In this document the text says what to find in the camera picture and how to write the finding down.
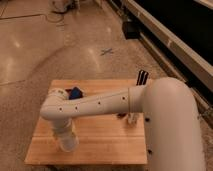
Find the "speckled floor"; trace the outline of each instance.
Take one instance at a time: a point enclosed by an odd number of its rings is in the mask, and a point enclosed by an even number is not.
[[[48,1],[11,0],[2,17],[48,14]],[[5,1],[0,1],[0,14]],[[52,21],[60,16],[47,15]],[[113,53],[102,54],[112,48]],[[0,20],[0,170],[48,170],[26,166],[24,158],[53,79],[136,78],[139,69],[151,78],[166,74],[137,40],[125,40],[121,21],[104,3],[90,0],[64,20],[50,23],[45,16]],[[211,170],[212,131],[205,122],[204,143]],[[63,170],[139,171],[141,166],[72,166]]]

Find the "black cable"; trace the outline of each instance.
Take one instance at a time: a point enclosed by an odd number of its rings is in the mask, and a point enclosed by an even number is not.
[[[3,10],[2,10],[2,13],[0,15],[0,20],[11,20],[11,19],[19,19],[19,18],[27,18],[27,17],[37,17],[37,16],[44,16],[45,20],[47,22],[50,22],[50,23],[58,23],[58,22],[64,20],[64,15],[63,14],[59,14],[59,13],[54,13],[54,14],[57,14],[57,15],[61,16],[60,19],[58,19],[56,21],[50,20],[46,14],[32,14],[32,15],[21,15],[21,16],[14,16],[14,17],[5,17],[5,18],[2,18],[3,14],[4,14],[4,12],[5,12],[6,8],[7,8],[8,2],[9,2],[9,0],[6,1],[6,4],[5,4],[5,6],[4,6]]]
[[[4,11],[5,11],[5,10],[6,10],[6,8],[7,8],[7,4],[8,4],[8,2],[9,2],[9,0],[7,0],[7,1],[6,1],[5,5],[4,5],[4,8],[3,8],[2,12],[1,12],[0,18],[3,16]]]

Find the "blue object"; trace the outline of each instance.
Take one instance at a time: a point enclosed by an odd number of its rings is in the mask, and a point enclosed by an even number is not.
[[[74,87],[71,90],[69,100],[79,99],[79,98],[82,98],[82,97],[83,97],[83,92],[78,87]]]

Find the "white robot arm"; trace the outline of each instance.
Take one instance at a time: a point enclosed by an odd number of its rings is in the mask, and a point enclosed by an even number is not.
[[[196,102],[177,79],[161,78],[147,86],[78,100],[68,100],[65,90],[54,89],[41,108],[64,151],[77,145],[77,138],[69,133],[70,118],[124,112],[144,113],[150,171],[206,170]]]

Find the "wooden platform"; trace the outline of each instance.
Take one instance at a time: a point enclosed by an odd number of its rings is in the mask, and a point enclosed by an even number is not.
[[[136,80],[54,80],[51,88],[79,87],[84,96],[135,85]],[[79,146],[70,153],[60,150],[50,125],[39,118],[25,159],[32,165],[146,164],[143,116],[130,126],[116,115],[74,120]]]

